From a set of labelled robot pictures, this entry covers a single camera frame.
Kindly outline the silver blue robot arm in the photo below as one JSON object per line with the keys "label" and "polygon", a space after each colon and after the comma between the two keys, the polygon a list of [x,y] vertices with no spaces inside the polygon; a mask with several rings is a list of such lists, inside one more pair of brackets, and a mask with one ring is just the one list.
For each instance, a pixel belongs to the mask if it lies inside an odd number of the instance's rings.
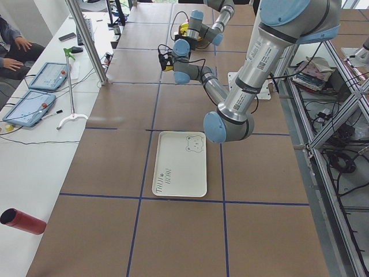
{"label": "silver blue robot arm", "polygon": [[210,141],[243,140],[254,129],[248,108],[284,50],[294,44],[322,42],[337,36],[341,1],[261,1],[253,28],[255,38],[230,90],[225,89],[211,68],[189,61],[199,38],[215,46],[221,43],[225,26],[235,14],[233,1],[204,3],[218,11],[219,17],[208,28],[202,22],[203,12],[191,12],[184,38],[176,40],[171,51],[175,82],[187,84],[197,80],[215,102],[216,111],[204,118],[204,132]]}
{"label": "silver blue robot arm", "polygon": [[190,43],[191,49],[195,49],[198,41],[219,46],[223,41],[224,30],[230,19],[235,14],[233,1],[203,1],[204,5],[218,12],[212,25],[203,23],[204,13],[200,10],[192,10],[188,20],[184,38]]}

